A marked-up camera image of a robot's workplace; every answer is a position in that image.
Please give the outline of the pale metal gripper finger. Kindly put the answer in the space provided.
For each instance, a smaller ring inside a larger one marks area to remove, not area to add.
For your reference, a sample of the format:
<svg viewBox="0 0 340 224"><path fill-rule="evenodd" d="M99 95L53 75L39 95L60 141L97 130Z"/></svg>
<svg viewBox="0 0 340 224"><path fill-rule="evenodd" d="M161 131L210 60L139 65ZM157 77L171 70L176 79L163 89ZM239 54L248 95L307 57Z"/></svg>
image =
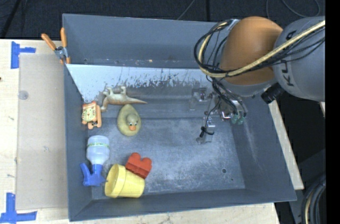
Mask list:
<svg viewBox="0 0 340 224"><path fill-rule="evenodd" d="M213 102L214 94L207 88L194 88L191 91L191 99L189 102L189 110L206 110L210 109Z"/></svg>
<svg viewBox="0 0 340 224"><path fill-rule="evenodd" d="M198 144L207 144L213 141L215 134L215 125L210 123L210 119L206 116L203 118L200 127L199 136L196 138Z"/></svg>

